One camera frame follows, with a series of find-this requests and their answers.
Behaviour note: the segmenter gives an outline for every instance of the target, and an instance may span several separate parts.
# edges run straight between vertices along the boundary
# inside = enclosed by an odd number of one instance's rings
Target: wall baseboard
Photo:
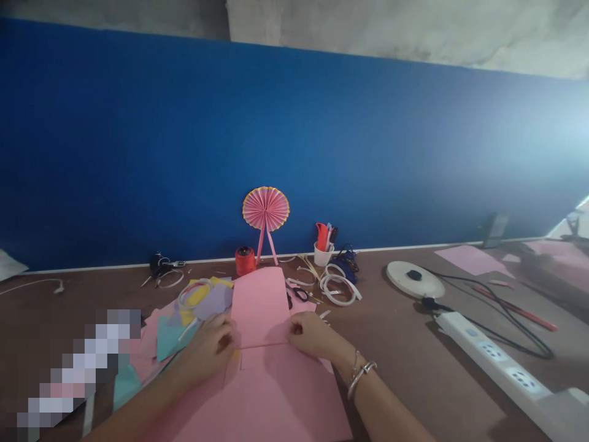
[[[517,241],[536,241],[538,239],[544,239],[543,236],[536,236],[533,238],[514,238],[514,239],[504,239],[503,242],[517,242]],[[468,244],[470,246],[479,246],[483,244],[483,241],[471,241],[471,242],[454,242],[448,244],[425,244],[424,246],[399,246],[399,247],[378,247],[376,249],[357,249],[357,253],[366,253],[366,252],[383,252],[386,250],[408,250],[408,249],[428,249],[431,247],[452,247],[452,246],[460,246],[462,244]],[[306,253],[307,255],[313,255],[313,252]],[[297,254],[285,254],[285,255],[276,255],[279,258],[290,258],[293,256],[297,256]],[[261,259],[272,258],[272,255],[264,255]],[[199,264],[199,263],[212,263],[212,262],[228,262],[228,261],[235,261],[235,257],[231,258],[218,258],[218,259],[210,259],[210,260],[193,260],[193,261],[186,261],[186,264]],[[30,271],[21,273],[21,275],[32,275],[32,274],[51,274],[51,273],[68,273],[68,272],[77,272],[77,271],[90,271],[90,270],[114,270],[114,269],[126,269],[126,268],[135,268],[135,267],[149,267],[149,264],[128,264],[128,265],[119,265],[119,266],[102,266],[102,267],[81,267],[81,268],[71,268],[71,269],[58,269],[58,270],[39,270],[39,271]]]

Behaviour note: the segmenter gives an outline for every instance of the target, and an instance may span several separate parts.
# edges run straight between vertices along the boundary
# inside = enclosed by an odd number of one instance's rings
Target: hand
[[[231,333],[227,316],[212,314],[170,368],[177,370],[176,375],[188,388],[196,387],[223,367],[233,354]]]
[[[290,317],[290,322],[290,343],[303,353],[327,359],[334,365],[355,355],[354,347],[316,313],[297,313]]]

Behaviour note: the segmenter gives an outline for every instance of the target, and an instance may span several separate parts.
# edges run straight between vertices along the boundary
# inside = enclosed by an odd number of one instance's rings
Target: woman's right hand
[[[303,353],[327,359],[334,365],[353,360],[355,348],[316,313],[294,314],[290,322],[290,343]]]

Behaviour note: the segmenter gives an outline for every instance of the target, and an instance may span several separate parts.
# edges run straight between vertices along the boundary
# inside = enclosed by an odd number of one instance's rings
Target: pen holder
[[[331,254],[333,253],[333,244],[329,246],[329,252],[322,252],[317,248],[317,243],[315,243],[315,255],[313,256],[313,260],[315,261],[315,265],[318,267],[325,267],[329,264],[329,260],[331,259]]]

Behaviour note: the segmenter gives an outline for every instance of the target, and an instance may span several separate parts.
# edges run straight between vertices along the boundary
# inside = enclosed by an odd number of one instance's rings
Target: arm
[[[83,441],[141,440],[154,418],[186,391],[195,388],[224,366],[233,350],[228,319],[225,315],[212,315],[196,332],[178,360]]]
[[[325,324],[315,313],[298,313],[291,317],[291,343],[303,353],[329,360],[345,382],[353,375],[356,349]],[[358,357],[358,365],[366,363]],[[410,411],[399,401],[373,369],[362,375],[356,385],[354,404],[372,442],[433,442]]]

